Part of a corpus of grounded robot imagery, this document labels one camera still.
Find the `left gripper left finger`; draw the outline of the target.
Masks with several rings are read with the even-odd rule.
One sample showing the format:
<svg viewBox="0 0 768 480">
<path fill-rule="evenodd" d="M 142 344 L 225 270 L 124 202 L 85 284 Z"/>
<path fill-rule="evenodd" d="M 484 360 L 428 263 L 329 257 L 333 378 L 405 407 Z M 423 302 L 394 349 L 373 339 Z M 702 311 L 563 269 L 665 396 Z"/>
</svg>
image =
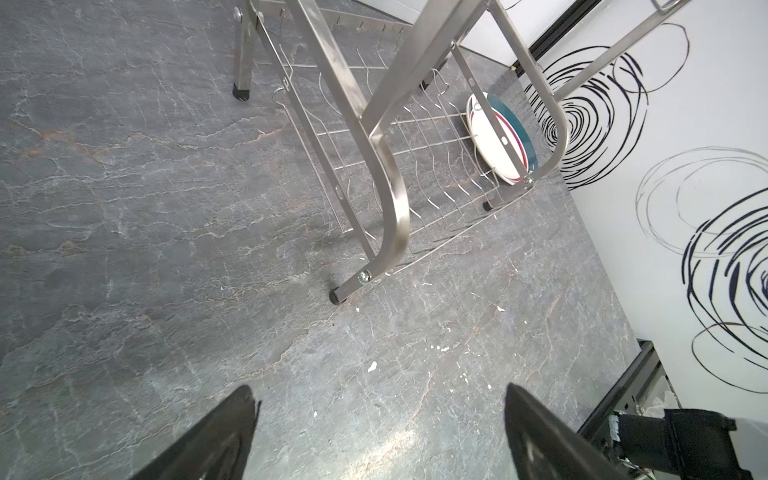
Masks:
<svg viewBox="0 0 768 480">
<path fill-rule="evenodd" d="M 241 479 L 261 403 L 241 385 L 168 449 L 133 475 L 135 479 Z"/>
</svg>

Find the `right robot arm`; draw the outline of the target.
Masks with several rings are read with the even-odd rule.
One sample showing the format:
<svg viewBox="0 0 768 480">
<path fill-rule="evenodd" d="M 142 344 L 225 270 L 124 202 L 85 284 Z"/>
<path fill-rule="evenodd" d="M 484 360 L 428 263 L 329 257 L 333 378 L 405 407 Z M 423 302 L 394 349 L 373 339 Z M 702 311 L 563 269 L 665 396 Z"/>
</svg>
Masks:
<svg viewBox="0 0 768 480">
<path fill-rule="evenodd" d="M 753 479 L 738 460 L 734 419 L 700 409 L 666 410 L 661 418 L 619 413 L 609 421 L 619 456 L 681 479 Z"/>
</svg>

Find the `green rimmed white plate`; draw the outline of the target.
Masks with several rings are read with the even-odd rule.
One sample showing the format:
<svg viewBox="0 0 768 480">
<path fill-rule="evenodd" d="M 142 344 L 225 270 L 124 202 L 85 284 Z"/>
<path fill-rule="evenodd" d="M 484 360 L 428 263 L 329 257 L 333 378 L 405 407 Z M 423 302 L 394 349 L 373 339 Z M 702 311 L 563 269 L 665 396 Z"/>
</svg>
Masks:
<svg viewBox="0 0 768 480">
<path fill-rule="evenodd" d="M 533 172 L 538 167 L 538 158 L 522 122 L 502 100 L 488 92 L 484 95 L 507 137 L 507 142 L 528 171 Z M 467 100 L 466 117 L 472 141 L 487 166 L 507 184 L 517 183 L 520 174 L 474 94 Z"/>
</svg>

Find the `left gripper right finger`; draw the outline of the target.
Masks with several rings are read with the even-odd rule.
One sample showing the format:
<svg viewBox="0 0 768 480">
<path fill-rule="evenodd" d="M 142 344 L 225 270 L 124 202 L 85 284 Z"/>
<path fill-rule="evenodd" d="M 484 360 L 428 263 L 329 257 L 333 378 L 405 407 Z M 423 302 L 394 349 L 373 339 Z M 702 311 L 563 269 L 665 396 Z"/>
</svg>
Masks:
<svg viewBox="0 0 768 480">
<path fill-rule="evenodd" d="M 616 467 L 523 387 L 505 394 L 505 433 L 519 479 L 624 479 Z"/>
</svg>

